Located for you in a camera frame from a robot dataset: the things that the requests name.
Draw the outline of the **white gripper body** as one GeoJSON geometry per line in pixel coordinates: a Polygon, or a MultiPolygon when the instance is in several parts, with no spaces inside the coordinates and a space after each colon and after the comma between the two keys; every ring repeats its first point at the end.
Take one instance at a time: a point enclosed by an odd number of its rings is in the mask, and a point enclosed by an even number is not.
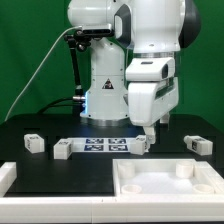
{"type": "Polygon", "coordinates": [[[173,84],[164,95],[156,97],[161,85],[162,82],[129,84],[128,110],[133,125],[152,126],[178,104],[178,78],[173,79],[173,84]]]}

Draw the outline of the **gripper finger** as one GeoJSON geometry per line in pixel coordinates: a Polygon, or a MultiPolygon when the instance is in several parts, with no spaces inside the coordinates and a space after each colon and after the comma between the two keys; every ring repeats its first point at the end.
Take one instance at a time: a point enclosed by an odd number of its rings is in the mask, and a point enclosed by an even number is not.
{"type": "Polygon", "coordinates": [[[170,114],[167,113],[164,116],[162,116],[162,118],[160,119],[160,123],[161,124],[168,124],[169,123],[169,119],[170,119],[170,114]]]}
{"type": "Polygon", "coordinates": [[[149,143],[154,144],[156,142],[155,128],[153,126],[144,127],[144,132],[149,143]]]}

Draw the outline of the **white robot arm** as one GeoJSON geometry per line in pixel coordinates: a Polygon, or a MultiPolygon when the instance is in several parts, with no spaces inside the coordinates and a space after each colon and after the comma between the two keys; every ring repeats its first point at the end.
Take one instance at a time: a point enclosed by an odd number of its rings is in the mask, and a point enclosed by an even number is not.
{"type": "Polygon", "coordinates": [[[81,117],[129,120],[153,144],[156,123],[178,104],[176,53],[200,32],[193,0],[71,0],[68,19],[77,49],[91,50],[81,117]]]}

